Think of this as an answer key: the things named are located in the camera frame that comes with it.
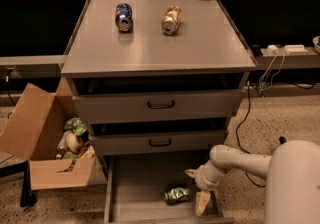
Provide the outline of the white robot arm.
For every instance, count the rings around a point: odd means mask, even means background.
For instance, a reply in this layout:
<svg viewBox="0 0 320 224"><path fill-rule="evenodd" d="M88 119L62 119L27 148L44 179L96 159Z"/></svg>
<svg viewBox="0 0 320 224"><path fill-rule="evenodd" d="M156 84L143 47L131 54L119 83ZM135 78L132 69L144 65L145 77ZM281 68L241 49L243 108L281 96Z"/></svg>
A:
<svg viewBox="0 0 320 224"><path fill-rule="evenodd" d="M199 188L198 216L208 205L209 193L235 169L266 181L264 224L320 224L320 145L293 140L271 155L214 146L205 164L185 171Z"/></svg>

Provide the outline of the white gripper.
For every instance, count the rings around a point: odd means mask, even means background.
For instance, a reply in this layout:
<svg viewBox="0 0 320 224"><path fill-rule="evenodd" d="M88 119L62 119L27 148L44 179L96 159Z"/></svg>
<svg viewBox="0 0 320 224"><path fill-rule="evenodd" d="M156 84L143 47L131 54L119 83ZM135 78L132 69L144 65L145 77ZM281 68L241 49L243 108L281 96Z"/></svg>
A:
<svg viewBox="0 0 320 224"><path fill-rule="evenodd" d="M195 179L197 187L201 190L196 193L195 207L196 215L201 216L211 199L209 191L212 191L219 184L219 181L227 176L229 170L216 167L211 161L208 161L196 170L186 169L184 173Z"/></svg>

